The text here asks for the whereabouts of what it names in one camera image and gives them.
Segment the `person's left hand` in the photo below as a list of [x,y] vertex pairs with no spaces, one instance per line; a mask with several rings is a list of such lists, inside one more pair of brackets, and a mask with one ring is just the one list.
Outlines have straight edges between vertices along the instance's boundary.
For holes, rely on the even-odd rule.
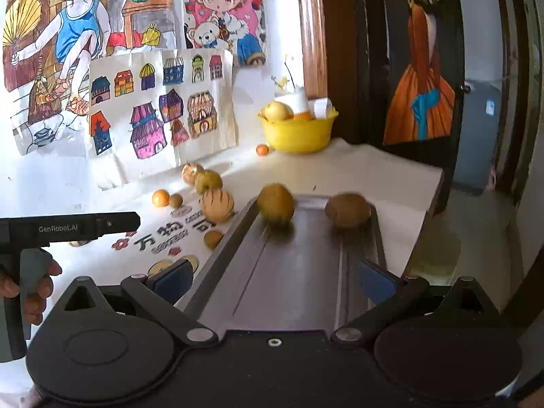
[[[62,267],[57,261],[52,261],[46,275],[37,284],[36,292],[28,294],[23,303],[23,316],[28,323],[39,326],[43,322],[47,298],[53,295],[53,276],[62,274]],[[19,295],[19,286],[1,271],[0,296],[4,299],[14,299]]]

